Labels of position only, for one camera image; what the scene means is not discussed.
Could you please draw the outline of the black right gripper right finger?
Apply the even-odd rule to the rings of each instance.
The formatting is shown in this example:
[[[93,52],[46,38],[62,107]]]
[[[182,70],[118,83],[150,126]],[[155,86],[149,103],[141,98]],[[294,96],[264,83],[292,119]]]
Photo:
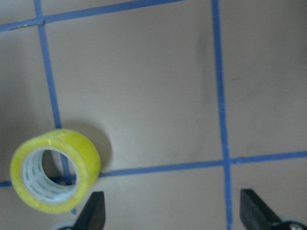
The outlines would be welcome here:
[[[246,230],[277,230],[283,221],[252,189],[240,191],[240,220]]]

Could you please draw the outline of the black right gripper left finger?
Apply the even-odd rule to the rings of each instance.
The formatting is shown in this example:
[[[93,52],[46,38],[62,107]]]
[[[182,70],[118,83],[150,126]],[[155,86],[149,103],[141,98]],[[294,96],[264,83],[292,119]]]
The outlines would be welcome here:
[[[74,223],[75,230],[103,230],[106,222],[104,192],[92,192]]]

